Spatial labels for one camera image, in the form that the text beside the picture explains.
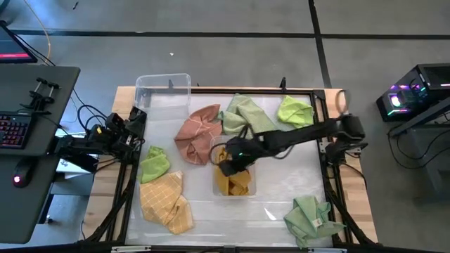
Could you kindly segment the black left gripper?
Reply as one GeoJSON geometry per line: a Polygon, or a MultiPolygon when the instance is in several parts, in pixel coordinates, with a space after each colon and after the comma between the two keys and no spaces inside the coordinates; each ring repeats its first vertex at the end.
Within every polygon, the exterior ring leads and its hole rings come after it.
{"type": "Polygon", "coordinates": [[[113,150],[133,150],[143,138],[147,113],[133,107],[129,118],[123,120],[117,113],[111,113],[105,121],[107,129],[112,132],[111,148],[113,150]]]}

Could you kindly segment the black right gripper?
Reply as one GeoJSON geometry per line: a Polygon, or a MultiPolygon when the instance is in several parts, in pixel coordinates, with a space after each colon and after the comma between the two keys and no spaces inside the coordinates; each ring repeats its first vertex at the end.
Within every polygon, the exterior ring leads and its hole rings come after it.
{"type": "Polygon", "coordinates": [[[219,168],[223,175],[233,176],[245,171],[246,167],[257,159],[268,156],[269,151],[257,138],[246,139],[236,136],[226,142],[223,149],[223,162],[219,163],[219,168]]]}

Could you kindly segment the mustard yellow towel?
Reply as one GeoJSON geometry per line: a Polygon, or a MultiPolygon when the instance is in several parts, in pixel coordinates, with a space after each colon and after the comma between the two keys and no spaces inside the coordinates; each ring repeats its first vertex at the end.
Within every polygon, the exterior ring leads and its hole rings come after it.
{"type": "Polygon", "coordinates": [[[222,195],[249,195],[249,185],[251,181],[252,176],[249,170],[240,171],[231,176],[225,176],[218,165],[214,166],[215,186],[222,195]]]}

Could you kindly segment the salmon pink checked towel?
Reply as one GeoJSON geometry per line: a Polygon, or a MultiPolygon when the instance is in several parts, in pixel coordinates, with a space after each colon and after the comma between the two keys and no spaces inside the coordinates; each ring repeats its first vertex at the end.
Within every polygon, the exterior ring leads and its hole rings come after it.
{"type": "Polygon", "coordinates": [[[209,162],[210,142],[222,133],[221,121],[217,119],[220,104],[203,107],[182,124],[174,137],[180,155],[189,163],[205,165],[209,162]]]}

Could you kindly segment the lime green microfibre towel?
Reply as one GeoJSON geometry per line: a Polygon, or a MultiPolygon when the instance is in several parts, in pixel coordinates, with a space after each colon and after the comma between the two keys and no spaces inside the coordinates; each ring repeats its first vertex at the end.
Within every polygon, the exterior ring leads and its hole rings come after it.
{"type": "Polygon", "coordinates": [[[280,122],[299,129],[314,123],[314,109],[296,98],[285,96],[278,107],[277,117],[280,122]]]}
{"type": "Polygon", "coordinates": [[[162,176],[170,168],[170,163],[162,148],[151,146],[140,168],[140,183],[144,184],[162,176]]]}

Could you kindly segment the yellow checked towel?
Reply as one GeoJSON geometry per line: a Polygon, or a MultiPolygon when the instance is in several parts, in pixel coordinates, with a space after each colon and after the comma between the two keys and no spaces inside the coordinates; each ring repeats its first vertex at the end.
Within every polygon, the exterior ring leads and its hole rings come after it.
{"type": "Polygon", "coordinates": [[[164,174],[140,185],[143,217],[178,235],[194,227],[189,201],[183,196],[183,172],[164,174]]]}

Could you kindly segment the pale green cloth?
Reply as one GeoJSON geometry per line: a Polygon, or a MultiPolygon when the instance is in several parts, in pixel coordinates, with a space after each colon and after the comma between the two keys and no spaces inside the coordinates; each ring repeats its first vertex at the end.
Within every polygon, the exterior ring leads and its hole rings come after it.
{"type": "Polygon", "coordinates": [[[319,202],[313,195],[293,199],[292,209],[283,220],[299,248],[307,247],[310,240],[338,234],[346,227],[331,221],[328,216],[330,211],[331,203],[319,202]]]}

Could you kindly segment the large clear plastic bin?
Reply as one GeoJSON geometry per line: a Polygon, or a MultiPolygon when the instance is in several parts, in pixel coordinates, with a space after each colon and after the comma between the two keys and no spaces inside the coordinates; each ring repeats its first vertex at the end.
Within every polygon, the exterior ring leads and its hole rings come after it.
{"type": "Polygon", "coordinates": [[[134,106],[151,111],[156,109],[188,109],[191,104],[191,76],[187,73],[152,74],[137,78],[134,106]],[[169,89],[169,79],[174,88],[169,89]]]}

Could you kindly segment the white table mat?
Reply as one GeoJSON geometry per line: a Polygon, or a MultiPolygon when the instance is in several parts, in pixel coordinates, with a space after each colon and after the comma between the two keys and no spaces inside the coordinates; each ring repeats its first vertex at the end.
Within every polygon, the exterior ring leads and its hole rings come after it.
{"type": "Polygon", "coordinates": [[[201,96],[188,109],[156,109],[148,114],[142,155],[154,145],[162,148],[171,164],[170,171],[183,172],[183,196],[189,201],[194,227],[180,235],[163,225],[146,221],[141,211],[139,190],[134,191],[127,229],[128,245],[255,246],[294,247],[283,217],[293,208],[293,199],[313,195],[325,200],[316,141],[296,145],[283,160],[262,158],[255,162],[255,195],[228,199],[212,192],[211,164],[185,161],[174,137],[188,116],[203,107],[220,104],[225,110],[233,96],[201,96]]]}

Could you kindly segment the black desk clamp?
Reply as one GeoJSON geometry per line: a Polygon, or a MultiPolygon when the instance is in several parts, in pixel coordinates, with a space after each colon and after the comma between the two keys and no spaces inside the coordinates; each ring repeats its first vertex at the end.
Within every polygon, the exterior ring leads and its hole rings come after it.
{"type": "Polygon", "coordinates": [[[33,91],[29,91],[29,95],[32,98],[31,102],[28,104],[20,104],[24,109],[31,110],[38,115],[50,115],[51,113],[48,110],[45,110],[47,105],[53,104],[55,99],[52,97],[54,90],[59,90],[60,85],[54,82],[47,81],[41,77],[36,78],[37,86],[33,91]],[[39,89],[42,86],[48,86],[50,88],[50,92],[48,96],[43,96],[39,93],[39,89]]]}

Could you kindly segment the computer monitor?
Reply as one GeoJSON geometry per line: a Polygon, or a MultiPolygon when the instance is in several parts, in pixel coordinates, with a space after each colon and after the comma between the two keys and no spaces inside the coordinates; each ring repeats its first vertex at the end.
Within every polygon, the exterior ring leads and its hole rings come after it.
{"type": "Polygon", "coordinates": [[[36,63],[37,58],[0,20],[0,64],[36,63]]]}

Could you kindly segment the black desk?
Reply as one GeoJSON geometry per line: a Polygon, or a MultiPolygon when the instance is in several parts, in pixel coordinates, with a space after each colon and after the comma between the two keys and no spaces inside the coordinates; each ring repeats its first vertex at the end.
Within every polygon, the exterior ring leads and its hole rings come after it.
{"type": "Polygon", "coordinates": [[[37,78],[56,83],[55,102],[47,105],[51,114],[34,123],[25,149],[0,148],[0,243],[23,244],[30,240],[37,225],[59,157],[48,154],[62,119],[80,69],[43,65],[0,65],[0,111],[15,112],[32,98],[29,91],[37,86],[37,78]],[[19,161],[26,156],[38,158],[30,183],[24,188],[13,185],[13,175],[19,161]]]}

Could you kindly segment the computer case with coloured lights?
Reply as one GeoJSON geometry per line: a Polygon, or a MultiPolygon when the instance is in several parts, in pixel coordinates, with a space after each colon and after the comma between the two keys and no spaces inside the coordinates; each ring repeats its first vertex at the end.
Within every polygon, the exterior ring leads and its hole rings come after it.
{"type": "Polygon", "coordinates": [[[376,100],[384,122],[407,121],[450,97],[450,63],[417,64],[376,100]]]}

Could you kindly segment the grey side desk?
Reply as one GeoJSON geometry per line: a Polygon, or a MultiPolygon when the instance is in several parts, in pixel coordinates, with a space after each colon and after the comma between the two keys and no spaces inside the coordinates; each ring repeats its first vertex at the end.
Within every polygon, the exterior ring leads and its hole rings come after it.
{"type": "Polygon", "coordinates": [[[450,97],[387,133],[394,161],[424,176],[418,202],[450,202],[450,97]]]}

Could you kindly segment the black aluminium table frame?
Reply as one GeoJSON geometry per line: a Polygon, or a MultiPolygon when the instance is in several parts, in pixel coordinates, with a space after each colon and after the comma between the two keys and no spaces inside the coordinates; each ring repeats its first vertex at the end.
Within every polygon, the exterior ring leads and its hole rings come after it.
{"type": "MultiPolygon", "coordinates": [[[[339,89],[314,89],[314,88],[260,88],[260,87],[199,87],[191,88],[190,104],[195,105],[201,96],[232,96],[235,93],[249,96],[266,96],[267,98],[290,96],[305,96],[307,101],[313,104],[315,118],[323,121],[329,117],[336,117],[338,109],[335,105],[335,96],[339,89]]],[[[105,220],[109,211],[119,200],[120,195],[126,190],[128,182],[136,179],[139,172],[137,164],[110,164],[94,176],[93,186],[89,197],[88,206],[83,223],[80,227],[80,235],[83,238],[91,237],[95,230],[105,220]]],[[[370,210],[366,183],[362,177],[360,160],[352,153],[345,156],[345,163],[335,167],[326,168],[326,182],[339,199],[340,204],[346,209],[356,224],[356,228],[347,227],[343,232],[334,237],[333,241],[339,245],[356,245],[362,235],[367,240],[377,242],[378,238],[370,210]]],[[[100,241],[124,241],[131,218],[132,200],[128,199],[121,207],[117,216],[112,220],[106,231],[99,238],[100,241]]]]}

